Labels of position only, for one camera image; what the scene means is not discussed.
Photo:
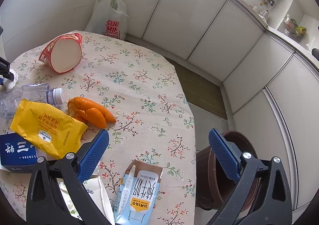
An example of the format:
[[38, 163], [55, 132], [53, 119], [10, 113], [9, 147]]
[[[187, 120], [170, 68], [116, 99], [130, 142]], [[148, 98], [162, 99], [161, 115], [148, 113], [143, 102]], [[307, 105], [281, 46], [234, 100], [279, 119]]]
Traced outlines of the bag of vegetables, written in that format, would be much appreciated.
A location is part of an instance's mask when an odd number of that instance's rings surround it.
[[297, 42], [300, 42], [307, 32], [305, 27], [298, 25], [295, 19], [290, 18], [288, 14], [285, 17], [283, 24], [285, 27], [283, 33]]

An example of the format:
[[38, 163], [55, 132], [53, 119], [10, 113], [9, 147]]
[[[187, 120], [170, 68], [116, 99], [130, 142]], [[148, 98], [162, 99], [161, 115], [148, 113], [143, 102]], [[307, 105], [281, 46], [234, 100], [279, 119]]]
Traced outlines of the brown trash bin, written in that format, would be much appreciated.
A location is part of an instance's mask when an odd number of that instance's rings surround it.
[[[248, 138], [238, 131], [223, 132], [228, 142], [242, 152], [257, 153]], [[241, 211], [248, 209], [257, 193], [259, 179], [255, 179]], [[234, 181], [228, 179], [210, 146], [196, 153], [196, 207], [203, 210], [219, 209], [235, 188]]]

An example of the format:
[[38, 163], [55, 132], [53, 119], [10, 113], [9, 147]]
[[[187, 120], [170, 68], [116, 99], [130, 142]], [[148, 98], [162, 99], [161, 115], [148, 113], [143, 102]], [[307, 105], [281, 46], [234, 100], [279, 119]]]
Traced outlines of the brown floor mat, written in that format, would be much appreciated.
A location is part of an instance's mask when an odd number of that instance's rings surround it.
[[188, 102], [227, 120], [224, 101], [219, 86], [199, 74], [166, 57], [174, 65], [179, 82]]

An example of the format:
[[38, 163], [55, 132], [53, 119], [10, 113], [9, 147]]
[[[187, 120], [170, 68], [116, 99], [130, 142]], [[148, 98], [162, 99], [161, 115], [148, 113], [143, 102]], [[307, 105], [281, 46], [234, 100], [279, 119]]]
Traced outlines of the white paper cup green leaves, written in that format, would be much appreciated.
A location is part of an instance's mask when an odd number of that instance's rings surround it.
[[[67, 191], [65, 183], [62, 179], [57, 179], [58, 185], [63, 196], [64, 202], [71, 214], [71, 216], [81, 220], [81, 217], [73, 204], [71, 197]], [[95, 205], [99, 208], [101, 213], [106, 217], [106, 219], [111, 223], [115, 224], [114, 212], [112, 210], [111, 202], [106, 192], [102, 179], [100, 177], [92, 178], [83, 182], [87, 193], [92, 198]]]

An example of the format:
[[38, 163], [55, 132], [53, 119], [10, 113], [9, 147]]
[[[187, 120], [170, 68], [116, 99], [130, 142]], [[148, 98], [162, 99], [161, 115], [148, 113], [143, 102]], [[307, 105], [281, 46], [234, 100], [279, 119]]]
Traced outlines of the blue milk carton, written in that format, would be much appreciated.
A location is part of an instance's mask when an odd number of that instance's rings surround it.
[[163, 168], [133, 160], [124, 173], [114, 208], [115, 224], [146, 225], [155, 205]]

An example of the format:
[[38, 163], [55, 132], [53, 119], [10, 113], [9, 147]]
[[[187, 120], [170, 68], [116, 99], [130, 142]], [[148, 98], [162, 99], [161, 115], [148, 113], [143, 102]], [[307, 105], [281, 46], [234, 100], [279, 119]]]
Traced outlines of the crumpled white tissue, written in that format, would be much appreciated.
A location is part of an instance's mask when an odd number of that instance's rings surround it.
[[3, 78], [3, 80], [2, 80], [2, 85], [5, 87], [6, 90], [13, 89], [15, 87], [15, 85], [17, 84], [18, 78], [19, 78], [19, 74], [16, 73], [15, 70], [10, 69], [10, 73], [12, 73], [14, 76], [13, 80], [10, 80], [7, 78]]

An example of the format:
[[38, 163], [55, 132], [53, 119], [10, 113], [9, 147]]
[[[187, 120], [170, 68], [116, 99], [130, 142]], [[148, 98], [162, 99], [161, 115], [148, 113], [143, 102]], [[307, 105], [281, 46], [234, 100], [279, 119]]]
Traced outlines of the red instant noodle bowl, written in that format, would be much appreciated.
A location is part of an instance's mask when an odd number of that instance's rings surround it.
[[42, 50], [39, 61], [56, 73], [71, 71], [82, 59], [82, 38], [79, 32], [69, 32], [54, 38]]

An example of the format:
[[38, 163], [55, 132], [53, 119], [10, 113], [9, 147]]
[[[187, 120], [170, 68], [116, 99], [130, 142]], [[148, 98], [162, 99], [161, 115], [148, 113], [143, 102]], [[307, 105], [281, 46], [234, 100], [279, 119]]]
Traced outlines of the clear plastic bottle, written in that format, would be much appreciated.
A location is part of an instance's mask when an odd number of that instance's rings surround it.
[[12, 119], [23, 99], [57, 107], [64, 103], [63, 89], [52, 88], [48, 83], [42, 83], [22, 85], [1, 92], [1, 119]]

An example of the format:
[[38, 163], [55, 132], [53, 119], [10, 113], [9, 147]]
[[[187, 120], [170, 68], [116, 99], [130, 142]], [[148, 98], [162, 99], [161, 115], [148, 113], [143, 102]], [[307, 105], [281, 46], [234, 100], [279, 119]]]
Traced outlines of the floral tablecloth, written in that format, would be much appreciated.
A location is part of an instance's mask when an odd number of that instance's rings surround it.
[[111, 203], [128, 165], [139, 160], [163, 169], [151, 224], [193, 224], [195, 125], [177, 73], [163, 56], [118, 39], [82, 32], [82, 59], [65, 74], [39, 61], [43, 46], [18, 56], [18, 85], [49, 83], [64, 100], [84, 97], [117, 119], [98, 175]]

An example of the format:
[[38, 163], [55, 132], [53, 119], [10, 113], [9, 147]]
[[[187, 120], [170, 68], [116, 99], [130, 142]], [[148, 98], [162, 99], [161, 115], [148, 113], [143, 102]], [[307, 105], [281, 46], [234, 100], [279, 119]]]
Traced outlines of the white kitchen cabinets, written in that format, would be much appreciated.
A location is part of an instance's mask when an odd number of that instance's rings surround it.
[[242, 0], [124, 0], [128, 34], [217, 78], [230, 128], [286, 166], [293, 217], [318, 191], [318, 61]]

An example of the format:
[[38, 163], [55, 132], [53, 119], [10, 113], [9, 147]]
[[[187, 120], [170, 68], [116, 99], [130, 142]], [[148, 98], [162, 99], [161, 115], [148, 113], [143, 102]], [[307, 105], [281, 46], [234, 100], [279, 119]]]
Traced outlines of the dark blue carton box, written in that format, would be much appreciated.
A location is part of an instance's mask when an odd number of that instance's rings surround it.
[[37, 158], [34, 145], [20, 135], [1, 135], [1, 167], [13, 173], [32, 173]]

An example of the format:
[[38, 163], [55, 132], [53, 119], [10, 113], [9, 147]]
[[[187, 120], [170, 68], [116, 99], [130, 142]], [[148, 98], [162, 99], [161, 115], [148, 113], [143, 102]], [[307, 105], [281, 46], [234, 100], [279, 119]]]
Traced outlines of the white plastic shopping bag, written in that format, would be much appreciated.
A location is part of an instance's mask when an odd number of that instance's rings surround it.
[[123, 40], [128, 31], [127, 6], [122, 0], [96, 0], [85, 31]]

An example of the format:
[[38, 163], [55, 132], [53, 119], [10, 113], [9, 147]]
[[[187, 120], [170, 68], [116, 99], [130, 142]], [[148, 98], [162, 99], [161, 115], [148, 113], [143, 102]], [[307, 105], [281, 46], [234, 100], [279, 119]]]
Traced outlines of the orange peel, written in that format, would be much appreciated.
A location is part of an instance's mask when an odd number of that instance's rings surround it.
[[68, 101], [68, 114], [76, 120], [89, 122], [100, 129], [105, 129], [108, 123], [117, 122], [104, 106], [83, 97], [75, 97]]

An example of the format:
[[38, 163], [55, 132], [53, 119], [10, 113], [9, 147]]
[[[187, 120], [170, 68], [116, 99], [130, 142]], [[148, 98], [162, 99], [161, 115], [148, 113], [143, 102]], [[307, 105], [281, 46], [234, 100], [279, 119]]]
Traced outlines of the yellow snack wrapper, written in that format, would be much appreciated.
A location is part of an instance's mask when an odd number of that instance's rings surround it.
[[22, 99], [10, 129], [55, 159], [76, 153], [87, 125], [47, 104]]

